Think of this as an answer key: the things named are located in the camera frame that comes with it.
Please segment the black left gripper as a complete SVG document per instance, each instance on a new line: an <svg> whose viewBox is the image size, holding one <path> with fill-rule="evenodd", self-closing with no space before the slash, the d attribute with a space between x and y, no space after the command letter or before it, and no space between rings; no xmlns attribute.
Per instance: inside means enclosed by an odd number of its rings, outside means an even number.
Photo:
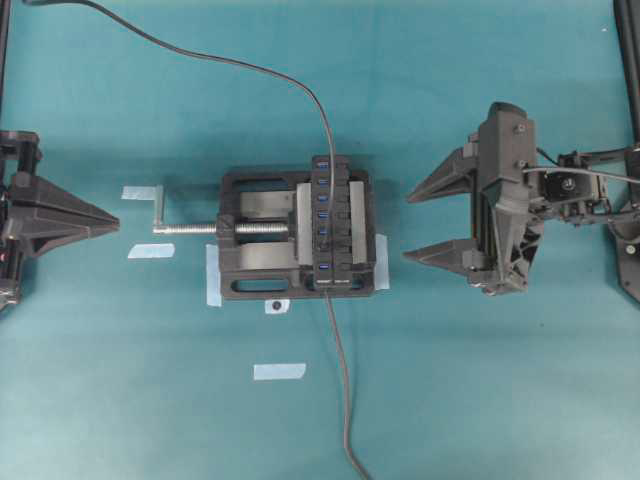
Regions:
<svg viewBox="0 0 640 480"><path fill-rule="evenodd" d="M1 131L1 311L21 300L28 257L114 233L118 218L35 175L39 136Z"/></svg>

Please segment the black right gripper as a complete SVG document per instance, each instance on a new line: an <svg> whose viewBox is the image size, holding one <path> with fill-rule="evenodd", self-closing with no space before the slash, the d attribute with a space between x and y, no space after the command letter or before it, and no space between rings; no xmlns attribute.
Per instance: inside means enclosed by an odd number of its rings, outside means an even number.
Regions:
<svg viewBox="0 0 640 480"><path fill-rule="evenodd" d="M537 165L535 123L520 107L496 101L476 144L477 155L453 150L407 195L408 203L422 203L473 191L476 241L448 240L403 255L460 275L476 270L469 283L489 296L524 292L543 237L543 224L530 211L536 183L524 172Z"/></svg>

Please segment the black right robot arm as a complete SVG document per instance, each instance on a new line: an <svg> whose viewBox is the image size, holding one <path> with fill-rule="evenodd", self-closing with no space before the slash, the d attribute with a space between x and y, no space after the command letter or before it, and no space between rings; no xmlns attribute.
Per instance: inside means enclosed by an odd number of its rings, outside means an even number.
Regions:
<svg viewBox="0 0 640 480"><path fill-rule="evenodd" d="M525 110L491 105L487 118L467 142L450 155L407 197L421 203L467 194L471 235L406 252L406 258L465 277L489 296L527 290L529 272L547 220L575 226L605 224L619 246L638 244L622 227L639 226L631 205L616 212L608 192L609 174L592 170L599 161L631 158L636 149L561 155L540 166L535 123Z"/></svg>

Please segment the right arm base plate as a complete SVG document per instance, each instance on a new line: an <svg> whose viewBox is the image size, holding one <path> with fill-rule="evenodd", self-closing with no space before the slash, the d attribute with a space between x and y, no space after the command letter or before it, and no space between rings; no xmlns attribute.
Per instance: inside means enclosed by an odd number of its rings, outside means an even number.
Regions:
<svg viewBox="0 0 640 480"><path fill-rule="evenodd" d="M618 282L621 288L639 302L639 209L627 201L615 215L631 215L629 221L613 220L608 230L616 251Z"/></svg>

